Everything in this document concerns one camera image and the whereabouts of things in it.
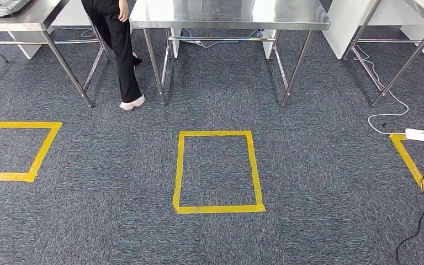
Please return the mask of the person's hand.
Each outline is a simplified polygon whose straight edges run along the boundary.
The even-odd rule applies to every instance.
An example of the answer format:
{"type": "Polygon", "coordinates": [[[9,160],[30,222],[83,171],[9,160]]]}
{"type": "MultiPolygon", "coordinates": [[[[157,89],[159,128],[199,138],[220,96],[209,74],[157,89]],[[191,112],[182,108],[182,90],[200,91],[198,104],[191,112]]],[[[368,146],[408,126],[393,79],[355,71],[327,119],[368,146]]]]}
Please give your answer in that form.
{"type": "Polygon", "coordinates": [[[119,0],[118,5],[119,5],[118,20],[124,23],[128,20],[128,16],[129,16],[129,8],[128,8],[127,0],[119,0]]]}

